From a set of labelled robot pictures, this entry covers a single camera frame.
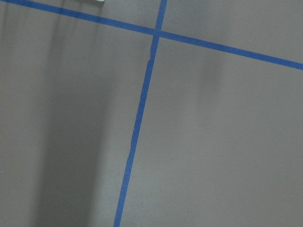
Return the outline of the blue tape grid lines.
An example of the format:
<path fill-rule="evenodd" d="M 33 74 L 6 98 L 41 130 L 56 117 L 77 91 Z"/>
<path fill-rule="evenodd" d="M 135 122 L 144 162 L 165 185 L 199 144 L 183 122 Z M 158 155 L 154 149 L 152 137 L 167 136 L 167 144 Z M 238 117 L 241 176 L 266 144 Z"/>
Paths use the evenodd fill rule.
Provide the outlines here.
<path fill-rule="evenodd" d="M 3 227 L 300 227 L 300 0 L 3 0 Z"/>

